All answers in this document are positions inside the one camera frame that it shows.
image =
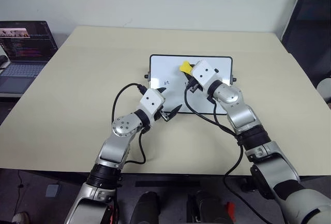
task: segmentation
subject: laptop screen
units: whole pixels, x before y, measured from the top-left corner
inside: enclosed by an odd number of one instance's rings
[[[0,45],[12,62],[47,62],[57,51],[46,21],[0,21]]]

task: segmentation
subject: white wall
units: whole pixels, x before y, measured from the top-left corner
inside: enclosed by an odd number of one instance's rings
[[[0,20],[46,20],[59,44],[77,25],[275,32],[295,0],[0,0]]]

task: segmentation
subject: laptop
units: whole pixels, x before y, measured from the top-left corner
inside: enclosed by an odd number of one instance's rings
[[[21,97],[57,51],[46,21],[0,21],[0,45],[11,62],[0,71],[0,97]]]

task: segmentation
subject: red component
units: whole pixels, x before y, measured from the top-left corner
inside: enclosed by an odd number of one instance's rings
[[[111,209],[111,211],[113,211],[113,206],[112,205],[110,205],[109,208]],[[110,217],[110,223],[109,224],[113,224],[113,220],[114,220],[113,216],[114,216],[114,212],[112,213],[112,215]]]
[[[233,202],[227,202],[226,204],[226,209],[228,211],[228,214],[230,216],[230,218],[232,219],[233,222],[236,221],[236,218],[234,217],[234,203]]]

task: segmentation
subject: shoe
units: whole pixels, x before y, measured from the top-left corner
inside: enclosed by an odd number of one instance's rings
[[[14,215],[11,222],[17,224],[30,224],[30,218],[27,212],[20,212]]]

